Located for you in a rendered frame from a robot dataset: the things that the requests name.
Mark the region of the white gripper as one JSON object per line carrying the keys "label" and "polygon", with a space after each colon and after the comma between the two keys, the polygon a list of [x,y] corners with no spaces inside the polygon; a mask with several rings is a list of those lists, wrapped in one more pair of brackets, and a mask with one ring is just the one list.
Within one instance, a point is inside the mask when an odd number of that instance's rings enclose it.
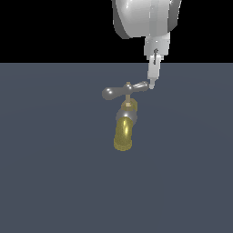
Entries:
{"label": "white gripper", "polygon": [[[169,44],[170,33],[156,37],[147,36],[145,39],[144,55],[150,57],[147,71],[147,79],[149,80],[150,89],[154,88],[155,82],[159,78],[161,56],[168,55]],[[158,50],[158,55],[153,56],[155,49]]]}

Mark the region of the brass faucet spout body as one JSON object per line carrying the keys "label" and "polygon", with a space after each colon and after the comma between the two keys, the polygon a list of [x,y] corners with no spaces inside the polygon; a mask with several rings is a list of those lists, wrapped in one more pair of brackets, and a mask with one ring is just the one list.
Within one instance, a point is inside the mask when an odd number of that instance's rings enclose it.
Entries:
{"label": "brass faucet spout body", "polygon": [[126,95],[126,100],[116,113],[116,133],[114,148],[118,151],[127,151],[132,147],[132,129],[137,122],[137,101]]}

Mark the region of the grey faucet handle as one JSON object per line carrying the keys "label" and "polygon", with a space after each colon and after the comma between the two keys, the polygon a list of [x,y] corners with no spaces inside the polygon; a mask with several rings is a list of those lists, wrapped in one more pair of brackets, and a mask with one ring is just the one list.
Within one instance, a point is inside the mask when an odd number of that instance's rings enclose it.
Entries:
{"label": "grey faucet handle", "polygon": [[102,91],[102,97],[105,100],[113,100],[119,96],[132,95],[135,92],[147,91],[149,84],[147,81],[142,81],[137,84],[124,84],[122,87],[106,87]]}

